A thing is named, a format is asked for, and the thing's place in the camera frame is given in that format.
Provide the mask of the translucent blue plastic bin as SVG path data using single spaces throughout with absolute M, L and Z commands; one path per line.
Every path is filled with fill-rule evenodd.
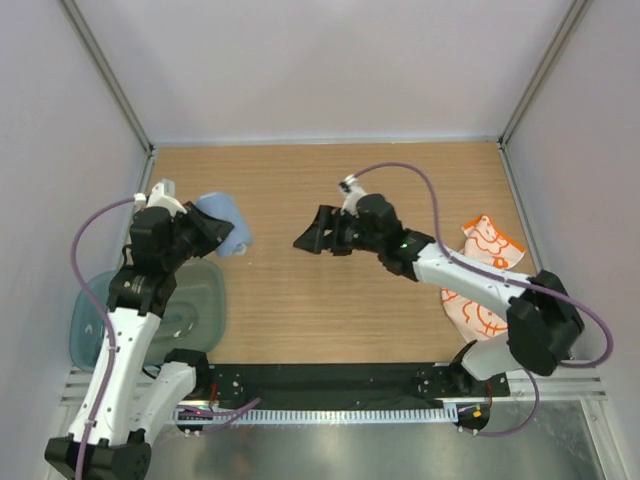
M 210 352 L 226 327 L 226 292 L 222 271 L 206 259 L 192 259 L 176 272 L 177 286 L 148 347 L 146 367 L 159 366 L 173 349 Z M 76 297 L 70 326 L 72 363 L 91 372 L 104 336 L 101 316 L 85 291 Z

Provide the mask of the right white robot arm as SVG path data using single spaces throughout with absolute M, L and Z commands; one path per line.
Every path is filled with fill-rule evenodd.
M 505 320 L 492 339 L 473 340 L 447 367 L 453 389 L 472 396 L 506 372 L 548 377 L 569 356 L 584 322 L 553 273 L 535 276 L 499 270 L 467 259 L 425 233 L 406 228 L 381 194 L 367 194 L 352 213 L 319 206 L 294 247 L 312 254 L 372 252 L 392 274 L 450 289 Z

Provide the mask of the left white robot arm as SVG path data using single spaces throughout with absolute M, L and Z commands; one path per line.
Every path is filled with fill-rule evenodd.
M 64 478 L 144 478 L 152 446 L 180 401 L 210 392 L 205 353 L 174 349 L 142 396 L 135 395 L 147 350 L 176 289 L 176 272 L 215 251 L 233 229 L 192 203 L 147 206 L 134 214 L 131 260 L 97 307 L 105 332 L 88 390 L 68 433 L 49 439 L 45 449 L 45 460 Z

